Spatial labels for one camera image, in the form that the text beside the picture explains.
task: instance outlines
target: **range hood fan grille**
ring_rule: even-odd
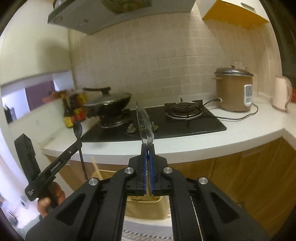
[[[101,3],[115,14],[134,12],[152,6],[152,0],[101,0]]]

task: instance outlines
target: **brown rice cooker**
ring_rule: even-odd
[[[233,112],[245,112],[251,108],[253,96],[253,74],[242,69],[217,68],[216,90],[222,102],[219,107]]]

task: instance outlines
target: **human hand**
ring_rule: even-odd
[[[62,191],[59,184],[56,182],[52,182],[49,187],[49,191],[57,197],[57,203],[60,205],[65,199],[65,193]],[[47,208],[50,206],[51,200],[49,197],[41,198],[37,202],[37,210],[42,215],[42,217],[45,217],[48,214]]]

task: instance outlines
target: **power cord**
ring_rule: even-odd
[[[206,102],[203,106],[205,106],[206,104],[208,104],[210,102],[217,102],[217,101],[219,101],[221,103],[223,100],[221,98],[216,98],[216,99],[213,99],[213,100],[210,100],[210,101]],[[254,113],[247,114],[247,115],[245,115],[245,116],[243,116],[241,118],[228,118],[228,117],[221,117],[221,116],[215,116],[215,115],[213,117],[216,117],[216,118],[219,118],[219,119],[224,119],[224,120],[241,121],[241,120],[243,120],[245,118],[248,118],[249,116],[255,115],[258,112],[258,110],[259,110],[258,106],[255,105],[254,103],[252,103],[252,105],[256,106],[257,110]]]

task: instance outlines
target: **range hood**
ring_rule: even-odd
[[[66,0],[48,23],[93,34],[105,27],[142,16],[190,12],[195,0]]]

